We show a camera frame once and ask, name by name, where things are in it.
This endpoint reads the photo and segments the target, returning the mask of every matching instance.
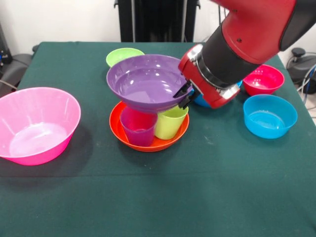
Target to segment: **lime green bowl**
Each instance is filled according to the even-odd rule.
[[[116,63],[135,56],[144,55],[144,53],[136,48],[118,48],[108,54],[106,62],[110,67],[113,67]]]

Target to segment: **purple cup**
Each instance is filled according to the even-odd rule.
[[[157,114],[148,114],[125,107],[120,115],[120,122],[130,144],[148,147],[154,141]]]

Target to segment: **red robot arm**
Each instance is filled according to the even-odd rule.
[[[182,58],[179,69],[187,79],[174,97],[193,86],[180,104],[186,107],[200,94],[213,108],[239,92],[237,82],[286,50],[316,22],[315,0],[213,0],[230,13],[204,45]]]

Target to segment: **light blue bowl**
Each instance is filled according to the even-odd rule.
[[[238,82],[237,85],[239,87],[241,87],[241,84],[242,84],[242,81]],[[203,107],[207,107],[207,108],[211,108],[210,105],[203,99],[202,95],[199,95],[195,100],[194,102],[200,106],[203,106]]]
[[[274,95],[255,95],[243,105],[244,122],[253,134],[267,139],[282,137],[297,121],[295,108]]]

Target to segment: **pink bowl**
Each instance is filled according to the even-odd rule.
[[[78,101],[56,88],[28,88],[0,98],[0,157],[22,165],[55,159],[80,116]]]
[[[283,84],[284,75],[269,65],[261,65],[243,80],[249,95],[272,94]]]

